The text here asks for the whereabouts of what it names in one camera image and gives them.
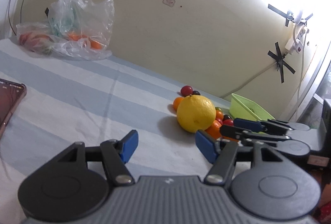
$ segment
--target power strip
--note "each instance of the power strip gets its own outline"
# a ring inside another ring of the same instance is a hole
[[[309,33],[309,29],[306,29],[304,25],[299,24],[297,26],[297,29],[295,31],[295,38],[297,40],[297,45],[294,43],[293,38],[291,37],[288,41],[287,44],[285,45],[285,50],[287,53],[289,53],[290,55],[292,55],[293,51],[296,51],[297,53],[300,53],[302,51],[303,48],[303,40],[304,40],[304,36],[307,33]]]

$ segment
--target white cable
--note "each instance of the white cable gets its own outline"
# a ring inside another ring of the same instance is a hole
[[[242,89],[244,86],[246,86],[250,81],[252,81],[253,79],[255,79],[256,77],[258,77],[259,75],[261,75],[262,73],[266,72],[267,70],[269,70],[272,66],[276,65],[277,62],[273,62],[270,65],[268,65],[267,67],[265,67],[263,70],[261,70],[260,72],[258,72],[257,74],[253,75],[251,78],[249,78],[245,83],[243,83],[240,87],[237,87],[236,89],[222,95],[220,98],[224,99],[226,96],[237,92],[238,90]]]
[[[296,31],[296,29],[297,29],[297,24],[294,25],[294,27],[293,27],[293,34],[292,34],[292,36],[293,36],[293,41],[294,41],[294,43],[295,43],[295,46],[297,46],[297,40],[296,40],[296,38],[295,38],[295,31]]]
[[[302,47],[302,64],[301,64],[301,75],[300,75],[300,82],[299,86],[297,88],[297,104],[296,104],[296,110],[295,110],[295,121],[297,122],[297,110],[299,109],[299,94],[300,94],[300,88],[301,88],[301,83],[302,83],[302,76],[303,76],[303,65],[304,65],[304,59],[305,59],[305,44],[306,44],[306,37],[307,37],[307,30],[305,33],[305,38],[303,40],[303,47]]]

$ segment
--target orange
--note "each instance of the orange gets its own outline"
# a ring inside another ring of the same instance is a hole
[[[175,109],[175,111],[177,111],[178,105],[180,104],[180,102],[184,99],[184,97],[177,97],[174,101],[173,101],[173,108]]]
[[[216,117],[215,118],[220,118],[221,120],[223,120],[224,115],[222,111],[216,110]]]
[[[88,38],[90,40],[91,48],[94,49],[102,49],[102,44],[100,44],[97,41],[92,40],[91,38]]]
[[[217,139],[222,137],[219,132],[220,127],[221,127],[221,123],[219,123],[217,120],[214,120],[212,125],[208,129],[206,129],[205,132],[208,133],[214,139]]]
[[[78,41],[80,38],[82,38],[80,35],[76,34],[75,32],[68,33],[67,36],[69,39],[73,41]]]
[[[228,139],[228,140],[231,140],[231,141],[234,141],[234,142],[239,142],[239,140],[237,140],[237,139],[226,137],[226,136],[223,136],[223,139]]]

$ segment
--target smartphone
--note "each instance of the smartphone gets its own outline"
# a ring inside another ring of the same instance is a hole
[[[0,138],[15,109],[25,95],[25,85],[0,79]]]

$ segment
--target metal rivet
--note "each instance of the metal rivet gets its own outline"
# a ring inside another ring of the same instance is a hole
[[[209,175],[206,180],[211,184],[220,184],[223,182],[223,177],[220,175]]]
[[[130,184],[132,182],[132,177],[129,175],[118,175],[115,180],[120,184]]]

